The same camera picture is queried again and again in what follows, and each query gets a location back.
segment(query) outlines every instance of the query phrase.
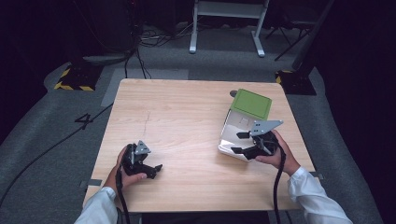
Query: green lid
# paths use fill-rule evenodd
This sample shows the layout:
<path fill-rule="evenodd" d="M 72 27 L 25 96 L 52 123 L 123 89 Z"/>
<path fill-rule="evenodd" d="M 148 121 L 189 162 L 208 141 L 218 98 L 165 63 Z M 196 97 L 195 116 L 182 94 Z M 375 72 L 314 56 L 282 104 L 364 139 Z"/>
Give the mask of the green lid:
<path fill-rule="evenodd" d="M 267 120 L 271 103 L 270 98 L 239 89 L 231 104 L 231 110 L 246 114 L 254 119 Z"/>

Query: white sleeve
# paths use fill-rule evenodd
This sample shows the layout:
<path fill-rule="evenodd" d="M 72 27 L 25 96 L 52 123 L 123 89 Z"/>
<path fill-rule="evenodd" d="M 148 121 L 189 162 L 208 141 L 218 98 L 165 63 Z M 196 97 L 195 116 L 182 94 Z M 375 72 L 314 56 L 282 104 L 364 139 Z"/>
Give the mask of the white sleeve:
<path fill-rule="evenodd" d="M 308 223 L 352 223 L 343 208 L 327 196 L 324 188 L 303 167 L 290 177 L 289 194 L 304 209 Z"/>
<path fill-rule="evenodd" d="M 116 192 L 104 187 L 97 191 L 85 204 L 75 223 L 117 223 L 117 208 L 114 204 Z"/>

